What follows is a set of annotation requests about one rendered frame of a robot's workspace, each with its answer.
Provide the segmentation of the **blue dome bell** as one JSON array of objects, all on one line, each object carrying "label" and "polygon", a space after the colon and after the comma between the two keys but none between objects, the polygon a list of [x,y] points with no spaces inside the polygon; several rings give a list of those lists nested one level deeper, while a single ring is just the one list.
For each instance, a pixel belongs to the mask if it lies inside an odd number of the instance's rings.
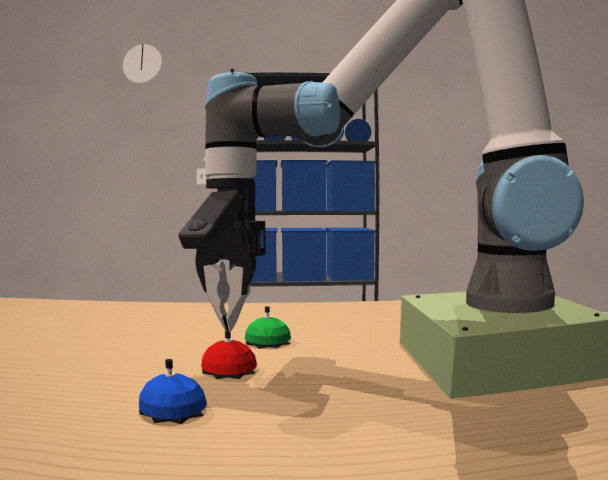
[{"label": "blue dome bell", "polygon": [[167,373],[149,380],[139,394],[140,415],[151,416],[154,423],[178,424],[203,416],[207,405],[203,389],[194,379],[173,373],[172,359],[165,359],[165,365]]}]

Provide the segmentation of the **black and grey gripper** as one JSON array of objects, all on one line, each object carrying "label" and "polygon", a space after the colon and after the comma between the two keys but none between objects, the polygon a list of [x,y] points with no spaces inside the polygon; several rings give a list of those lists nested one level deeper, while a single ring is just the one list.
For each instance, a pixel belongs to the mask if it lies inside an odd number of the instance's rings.
[{"label": "black and grey gripper", "polygon": [[[213,248],[196,249],[196,270],[204,292],[224,330],[231,332],[250,293],[249,284],[256,269],[255,257],[266,255],[265,221],[255,220],[255,179],[206,179],[206,188],[217,189],[217,192],[238,190],[243,201]],[[218,259],[235,264],[227,276],[224,262]],[[225,310],[226,301],[228,313]]]}]

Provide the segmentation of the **green bell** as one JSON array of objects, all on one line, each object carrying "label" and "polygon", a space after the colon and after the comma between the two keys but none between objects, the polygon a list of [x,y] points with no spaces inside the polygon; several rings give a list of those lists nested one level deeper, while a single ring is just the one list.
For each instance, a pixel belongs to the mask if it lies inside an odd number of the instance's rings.
[{"label": "green bell", "polygon": [[[290,329],[281,320],[269,316],[270,306],[265,306],[266,316],[251,322],[245,332],[246,345],[258,348],[279,348],[290,344]],[[280,344],[281,343],[281,344]]]}]

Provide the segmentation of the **red dome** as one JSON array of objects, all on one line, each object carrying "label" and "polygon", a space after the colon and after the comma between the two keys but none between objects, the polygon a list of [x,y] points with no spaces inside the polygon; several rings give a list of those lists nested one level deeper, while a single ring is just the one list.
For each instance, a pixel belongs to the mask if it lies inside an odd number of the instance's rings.
[{"label": "red dome", "polygon": [[203,374],[213,375],[216,379],[240,379],[244,375],[255,374],[253,370],[257,367],[257,361],[252,350],[230,339],[231,332],[225,331],[225,338],[205,351],[201,363]]}]

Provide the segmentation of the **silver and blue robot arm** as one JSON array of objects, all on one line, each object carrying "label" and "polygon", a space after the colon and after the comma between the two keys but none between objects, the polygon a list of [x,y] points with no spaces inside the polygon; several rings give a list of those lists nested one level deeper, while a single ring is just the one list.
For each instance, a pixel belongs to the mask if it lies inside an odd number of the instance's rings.
[{"label": "silver and blue robot arm", "polygon": [[[258,87],[250,74],[215,75],[205,103],[205,175],[255,177],[257,137],[333,145],[444,14],[462,4],[490,133],[477,169],[478,254],[466,303],[500,313],[548,310],[555,290],[546,250],[575,231],[584,196],[565,141],[552,131],[525,0],[397,0],[323,83]],[[238,190],[212,192],[179,232],[182,247],[213,248],[241,206]]]}]

